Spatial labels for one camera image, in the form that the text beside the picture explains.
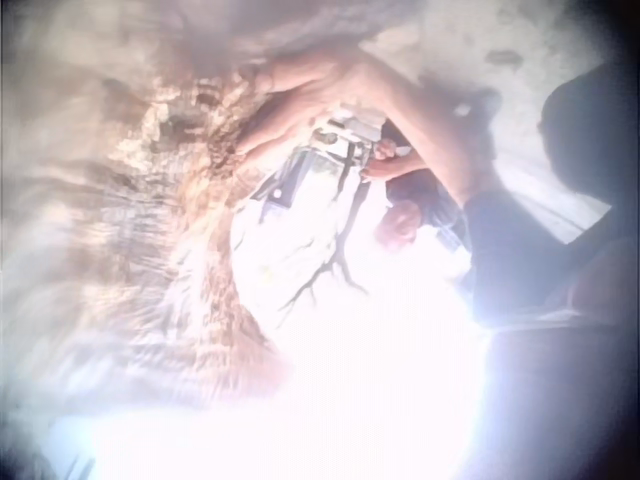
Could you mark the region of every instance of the finger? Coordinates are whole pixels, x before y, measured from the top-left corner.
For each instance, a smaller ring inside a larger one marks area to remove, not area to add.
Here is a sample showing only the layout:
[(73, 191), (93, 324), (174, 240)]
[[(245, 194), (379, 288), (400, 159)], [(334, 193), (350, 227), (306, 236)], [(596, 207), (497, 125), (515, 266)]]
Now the finger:
[(328, 109), (327, 105), (302, 90), (294, 90), (268, 115), (246, 132), (236, 146), (239, 154), (247, 153), (258, 145), (282, 137), (294, 126), (306, 126), (312, 129), (316, 124), (316, 117), (321, 117)]
[(291, 152), (308, 136), (308, 132), (291, 129), (281, 137), (269, 140), (246, 154), (243, 167), (273, 170), (280, 167)]
[(387, 155), (380, 147), (376, 147), (375, 151), (373, 152), (373, 158), (375, 158), (376, 161), (380, 162), (387, 158)]
[(264, 65), (256, 76), (261, 93), (285, 92), (325, 78), (337, 62), (326, 50), (314, 50), (280, 57)]

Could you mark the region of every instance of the person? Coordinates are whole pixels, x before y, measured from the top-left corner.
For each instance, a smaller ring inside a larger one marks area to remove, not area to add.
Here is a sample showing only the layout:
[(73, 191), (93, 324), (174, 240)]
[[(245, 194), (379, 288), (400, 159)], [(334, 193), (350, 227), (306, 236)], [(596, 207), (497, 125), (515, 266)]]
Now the person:
[(462, 212), (453, 199), (393, 124), (385, 122), (381, 133), (374, 160), (362, 172), (366, 180), (385, 182), (391, 204), (375, 230), (378, 242), (398, 252), (415, 242), (422, 226), (430, 225), (452, 248), (463, 245)]
[[(637, 217), (637, 90), (619, 95), (636, 104), (635, 117), (631, 108), (616, 123), (623, 132), (635, 131), (629, 138), (615, 127), (598, 128), (598, 121), (610, 120), (589, 102), (604, 96), (580, 97), (572, 86), (561, 87), (545, 105), (541, 132), (552, 164), (562, 163), (554, 169), (578, 176), (571, 185), (577, 191), (597, 183), (597, 175), (587, 180), (589, 173), (604, 171), (609, 191), (618, 192), (611, 201), (624, 202), (613, 206), (614, 220), (572, 248), (528, 216), (489, 165), (470, 158), (446, 117), (425, 108), (419, 88), (381, 62), (357, 50), (317, 50), (267, 65), (256, 86), (287, 92), (287, 98), (241, 138), (237, 152), (248, 165), (285, 158), (328, 111), (342, 101), (361, 101), (385, 113), (464, 212), (475, 268), (474, 316), (495, 333), (480, 420), (460, 478), (598, 478), (590, 475), (602, 474), (599, 463), (613, 458), (607, 448), (628, 447), (635, 438), (627, 451), (637, 451), (638, 239), (626, 223)], [(569, 121), (549, 113), (559, 97), (574, 105)], [(593, 108), (588, 115), (575, 107), (581, 98)], [(608, 130), (616, 132), (613, 140), (591, 149), (581, 145)], [(635, 151), (616, 142), (636, 143)], [(584, 155), (573, 158), (573, 173), (566, 158), (571, 143)], [(632, 460), (624, 473), (633, 477), (628, 469), (637, 472), (635, 455), (618, 458)], [(606, 478), (615, 478), (606, 471)]]

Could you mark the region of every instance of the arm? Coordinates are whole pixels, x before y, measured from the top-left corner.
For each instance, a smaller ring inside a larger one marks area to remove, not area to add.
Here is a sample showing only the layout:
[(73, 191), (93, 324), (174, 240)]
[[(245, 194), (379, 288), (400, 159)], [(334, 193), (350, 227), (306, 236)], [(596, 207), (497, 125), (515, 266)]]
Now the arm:
[(247, 163), (286, 158), (341, 102), (360, 98), (387, 115), (465, 211), (476, 269), (474, 306), (481, 316), (531, 306), (557, 281), (561, 244), (506, 192), (497, 193), (493, 170), (473, 162), (447, 116), (406, 79), (368, 57), (314, 52), (276, 61), (258, 80), (267, 92), (286, 97), (238, 145)]
[(496, 190), (500, 184), (491, 169), (481, 170), (461, 146), (446, 116), (429, 111), (424, 93), (388, 67), (373, 61), (364, 78), (369, 96), (402, 131), (425, 167), (431, 169), (455, 202), (463, 207), (478, 193)]

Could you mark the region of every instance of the dark fabric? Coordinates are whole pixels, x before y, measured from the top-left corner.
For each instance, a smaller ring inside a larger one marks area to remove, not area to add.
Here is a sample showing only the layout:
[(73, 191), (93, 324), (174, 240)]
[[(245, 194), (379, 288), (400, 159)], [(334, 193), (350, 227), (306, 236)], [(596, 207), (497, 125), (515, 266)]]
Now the dark fabric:
[(450, 228), (462, 216), (460, 208), (440, 185), (431, 170), (406, 173), (389, 180), (386, 188), (387, 199), (392, 205), (409, 200), (420, 207), (422, 225)]
[(473, 310), (495, 327), (505, 315), (540, 306), (569, 275), (565, 245), (506, 192), (478, 195), (464, 209), (475, 275)]

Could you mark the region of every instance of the dark clothing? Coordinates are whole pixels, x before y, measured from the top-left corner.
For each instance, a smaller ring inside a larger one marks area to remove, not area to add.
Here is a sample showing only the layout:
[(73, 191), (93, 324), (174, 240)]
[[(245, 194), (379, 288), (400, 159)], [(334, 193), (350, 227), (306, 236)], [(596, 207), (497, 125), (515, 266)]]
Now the dark clothing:
[(422, 225), (451, 228), (462, 216), (460, 208), (430, 170), (401, 175), (388, 181), (386, 188), (392, 205), (409, 200), (420, 207)]
[(563, 245), (506, 193), (465, 206), (474, 313), (499, 333), (461, 479), (638, 476), (637, 82), (611, 78), (579, 77), (543, 112), (558, 177), (612, 206), (596, 226)]

